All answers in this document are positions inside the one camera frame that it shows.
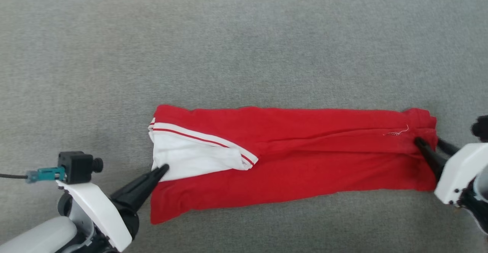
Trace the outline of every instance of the stitching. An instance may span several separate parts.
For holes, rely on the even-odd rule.
[[[403,130],[403,131],[399,131],[399,132],[390,132],[390,133],[387,133],[387,135],[390,135],[390,136],[400,136],[403,132],[406,132],[408,131],[410,128],[409,126],[407,125],[406,126],[406,130]]]

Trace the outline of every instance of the teal connector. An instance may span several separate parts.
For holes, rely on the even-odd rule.
[[[39,180],[64,180],[64,167],[39,168],[37,171],[27,171],[26,175],[28,184]]]

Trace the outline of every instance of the black cable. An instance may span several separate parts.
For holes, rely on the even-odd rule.
[[[26,179],[27,178],[27,175],[0,174],[0,178],[7,178],[7,179]]]

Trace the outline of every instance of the gray fabric surface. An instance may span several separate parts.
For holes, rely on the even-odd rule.
[[[63,150],[105,161],[106,193],[150,169],[157,105],[426,108],[475,142],[488,114],[488,0],[0,0],[2,173]],[[53,183],[0,180],[0,242],[56,215]],[[187,213],[129,253],[483,252],[430,193],[347,192]]]

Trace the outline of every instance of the red fabric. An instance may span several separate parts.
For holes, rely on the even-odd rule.
[[[437,145],[436,118],[426,110],[188,111],[161,105],[155,118],[229,140],[259,160],[248,171],[232,169],[160,182],[151,198],[153,224],[191,209],[275,203],[351,190],[433,190],[436,185],[413,143],[420,136],[432,147]]]

